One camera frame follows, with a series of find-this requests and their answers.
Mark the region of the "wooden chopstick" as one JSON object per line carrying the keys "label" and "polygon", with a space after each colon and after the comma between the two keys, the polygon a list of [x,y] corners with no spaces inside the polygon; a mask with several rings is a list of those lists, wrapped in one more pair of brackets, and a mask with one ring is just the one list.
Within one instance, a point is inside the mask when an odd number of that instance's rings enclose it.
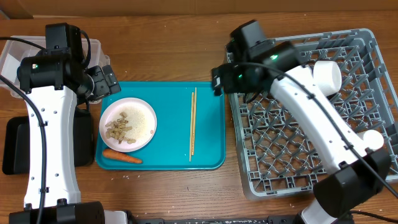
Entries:
{"label": "wooden chopstick", "polygon": [[195,92],[193,93],[193,102],[192,102],[192,148],[191,148],[191,156],[193,156],[194,152],[195,152],[196,115],[197,115],[197,88],[195,87]]}
{"label": "wooden chopstick", "polygon": [[192,92],[192,99],[191,99],[191,112],[190,112],[190,144],[189,144],[189,162],[191,162],[191,161],[192,161],[193,103],[194,103],[194,92]]}

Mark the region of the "white bowl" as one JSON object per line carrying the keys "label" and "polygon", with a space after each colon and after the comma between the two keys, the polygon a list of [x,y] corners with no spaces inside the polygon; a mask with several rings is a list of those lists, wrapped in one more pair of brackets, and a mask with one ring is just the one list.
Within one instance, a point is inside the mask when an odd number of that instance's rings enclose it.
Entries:
{"label": "white bowl", "polygon": [[325,96],[334,95],[341,88],[341,70],[334,61],[317,61],[313,67],[313,80]]}

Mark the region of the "white cup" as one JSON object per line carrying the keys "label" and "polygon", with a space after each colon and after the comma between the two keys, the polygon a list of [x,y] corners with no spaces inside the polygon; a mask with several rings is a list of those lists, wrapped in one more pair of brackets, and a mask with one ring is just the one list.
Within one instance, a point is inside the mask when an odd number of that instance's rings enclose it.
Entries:
{"label": "white cup", "polygon": [[370,129],[357,134],[369,149],[378,150],[384,145],[384,138],[379,131]]}

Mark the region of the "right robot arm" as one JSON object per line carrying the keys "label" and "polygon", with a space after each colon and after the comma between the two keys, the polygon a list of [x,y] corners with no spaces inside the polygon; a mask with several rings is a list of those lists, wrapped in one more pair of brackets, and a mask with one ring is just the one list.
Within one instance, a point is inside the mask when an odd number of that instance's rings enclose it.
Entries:
{"label": "right robot arm", "polygon": [[314,201],[295,223],[336,223],[388,188],[391,166],[381,133],[355,133],[328,97],[341,88],[341,71],[327,60],[309,67],[289,41],[274,45],[258,21],[232,31],[227,51],[232,61],[211,71],[215,95],[241,93],[244,102],[269,94],[292,114],[315,147],[327,178],[314,186]]}

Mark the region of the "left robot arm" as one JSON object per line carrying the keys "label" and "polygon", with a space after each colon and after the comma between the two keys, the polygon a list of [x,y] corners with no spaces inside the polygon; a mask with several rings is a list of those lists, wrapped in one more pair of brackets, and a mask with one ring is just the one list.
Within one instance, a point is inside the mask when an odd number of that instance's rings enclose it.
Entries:
{"label": "left robot arm", "polygon": [[76,107],[120,91],[110,66],[89,65],[85,31],[60,23],[45,28],[45,47],[17,69],[20,95],[29,112],[30,168],[24,209],[10,223],[133,223],[129,211],[105,210],[81,201],[74,163]]}

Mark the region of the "grey dishwasher rack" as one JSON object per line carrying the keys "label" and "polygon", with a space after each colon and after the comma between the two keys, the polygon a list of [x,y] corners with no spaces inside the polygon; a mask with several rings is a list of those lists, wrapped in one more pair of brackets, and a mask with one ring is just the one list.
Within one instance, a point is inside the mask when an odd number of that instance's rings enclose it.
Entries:
{"label": "grey dishwasher rack", "polygon": [[[352,29],[288,37],[309,65],[335,61],[340,91],[330,102],[357,133],[373,129],[391,158],[388,182],[397,181],[397,95],[374,34]],[[326,177],[319,155],[292,115],[277,100],[260,94],[244,102],[229,95],[236,150],[245,196],[261,200],[309,192]]]}

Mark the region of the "pink plate with food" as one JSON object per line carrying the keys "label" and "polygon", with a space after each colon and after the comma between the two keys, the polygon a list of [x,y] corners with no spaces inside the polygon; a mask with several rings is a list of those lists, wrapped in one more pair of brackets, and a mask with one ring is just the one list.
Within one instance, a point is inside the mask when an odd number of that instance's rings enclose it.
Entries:
{"label": "pink plate with food", "polygon": [[133,152],[154,137],[157,117],[150,104],[138,98],[123,98],[111,103],[101,115],[99,135],[111,149]]}

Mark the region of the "teal serving tray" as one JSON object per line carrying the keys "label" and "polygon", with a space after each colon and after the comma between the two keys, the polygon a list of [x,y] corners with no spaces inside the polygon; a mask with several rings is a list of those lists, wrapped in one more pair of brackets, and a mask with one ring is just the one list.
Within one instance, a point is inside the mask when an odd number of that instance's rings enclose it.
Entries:
{"label": "teal serving tray", "polygon": [[[96,162],[106,170],[212,170],[226,156],[224,96],[215,96],[209,82],[121,82],[121,92],[102,101],[101,115],[123,98],[144,100],[154,109],[157,128],[143,148],[129,155],[141,159],[133,164],[103,156],[107,145],[101,137],[96,145]],[[195,152],[189,162],[192,92],[197,88]]]}

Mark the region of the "orange carrot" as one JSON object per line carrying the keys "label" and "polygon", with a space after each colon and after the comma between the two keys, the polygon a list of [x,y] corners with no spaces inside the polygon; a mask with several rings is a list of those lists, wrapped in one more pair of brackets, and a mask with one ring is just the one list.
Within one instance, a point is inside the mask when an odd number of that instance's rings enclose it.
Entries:
{"label": "orange carrot", "polygon": [[121,153],[119,151],[115,151],[112,149],[105,149],[103,151],[103,156],[108,159],[113,159],[117,161],[123,161],[123,162],[128,162],[128,163],[133,163],[133,164],[142,164],[142,160],[129,156],[127,154]]}

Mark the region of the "clear plastic bin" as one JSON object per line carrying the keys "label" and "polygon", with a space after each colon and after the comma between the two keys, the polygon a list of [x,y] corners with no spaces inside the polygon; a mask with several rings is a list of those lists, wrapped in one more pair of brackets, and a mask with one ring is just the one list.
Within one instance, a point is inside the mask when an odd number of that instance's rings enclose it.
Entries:
{"label": "clear plastic bin", "polygon": [[[24,39],[34,44],[46,47],[44,36],[23,36],[13,35],[11,37]],[[84,55],[88,55],[88,43],[86,38],[83,36],[81,39]],[[110,65],[110,58],[105,55],[101,48],[101,42],[97,39],[90,39],[91,44],[91,60],[88,68],[95,65],[99,65],[101,68],[105,65]],[[13,40],[7,40],[2,53],[1,53],[1,75],[7,78],[11,83],[19,88],[19,80],[17,78],[17,69],[21,64],[22,59],[26,57],[33,57],[40,51],[37,47],[17,42]],[[1,81],[1,87],[10,91],[11,96],[14,98],[21,97],[9,88],[4,82]]]}

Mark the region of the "black plastic tray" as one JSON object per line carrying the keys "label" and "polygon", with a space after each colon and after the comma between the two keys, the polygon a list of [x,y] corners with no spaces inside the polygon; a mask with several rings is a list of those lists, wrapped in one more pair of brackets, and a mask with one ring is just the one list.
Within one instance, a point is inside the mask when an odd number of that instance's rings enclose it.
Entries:
{"label": "black plastic tray", "polygon": [[[27,174],[30,163],[29,119],[19,116],[8,121],[4,143],[2,172],[6,175]],[[90,112],[77,108],[73,122],[74,164],[93,163],[95,144]]]}

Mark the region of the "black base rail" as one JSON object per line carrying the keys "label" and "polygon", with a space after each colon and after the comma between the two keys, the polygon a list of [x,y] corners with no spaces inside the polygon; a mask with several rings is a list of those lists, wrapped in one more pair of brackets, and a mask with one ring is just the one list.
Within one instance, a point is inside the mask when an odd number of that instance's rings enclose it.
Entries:
{"label": "black base rail", "polygon": [[127,216],[127,222],[133,224],[294,224],[302,223],[298,215],[271,215],[266,218],[212,218],[165,220],[163,218],[138,219],[133,215]]}

